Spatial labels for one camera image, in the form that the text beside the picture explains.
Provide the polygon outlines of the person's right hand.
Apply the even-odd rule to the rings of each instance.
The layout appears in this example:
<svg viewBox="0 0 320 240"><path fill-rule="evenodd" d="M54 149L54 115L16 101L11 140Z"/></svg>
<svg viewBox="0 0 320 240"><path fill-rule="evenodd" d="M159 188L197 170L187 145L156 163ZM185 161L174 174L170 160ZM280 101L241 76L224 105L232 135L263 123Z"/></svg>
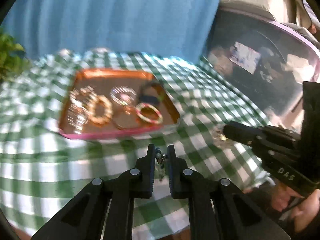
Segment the person's right hand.
<svg viewBox="0 0 320 240"><path fill-rule="evenodd" d="M302 197L287 185L278 183L272 191L271 206L278 212L289 209L294 233L302 233L319 215L319 189Z"/></svg>

